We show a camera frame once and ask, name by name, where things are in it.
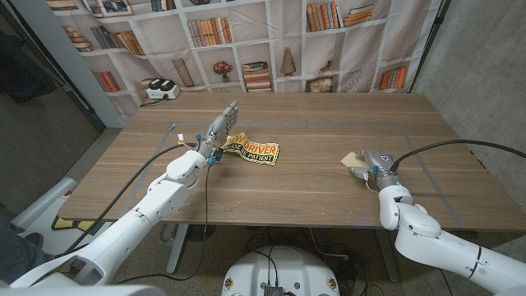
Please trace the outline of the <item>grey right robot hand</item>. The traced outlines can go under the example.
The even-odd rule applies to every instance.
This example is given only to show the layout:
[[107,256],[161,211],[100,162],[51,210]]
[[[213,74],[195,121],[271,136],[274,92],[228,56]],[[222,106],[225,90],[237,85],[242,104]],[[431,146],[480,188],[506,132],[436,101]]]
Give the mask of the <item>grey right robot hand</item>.
[[397,173],[390,172],[395,160],[389,153],[379,150],[360,150],[355,155],[355,159],[363,160],[366,164],[364,167],[351,164],[350,172],[363,181],[374,181],[379,191],[388,186],[402,185]]

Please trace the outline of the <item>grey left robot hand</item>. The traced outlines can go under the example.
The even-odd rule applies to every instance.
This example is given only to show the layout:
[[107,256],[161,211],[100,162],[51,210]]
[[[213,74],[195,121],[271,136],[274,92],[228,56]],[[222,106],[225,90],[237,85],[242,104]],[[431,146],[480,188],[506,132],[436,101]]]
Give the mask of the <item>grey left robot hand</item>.
[[197,151],[205,158],[212,156],[216,149],[227,141],[228,134],[238,120],[238,102],[233,101],[209,126],[200,140]]

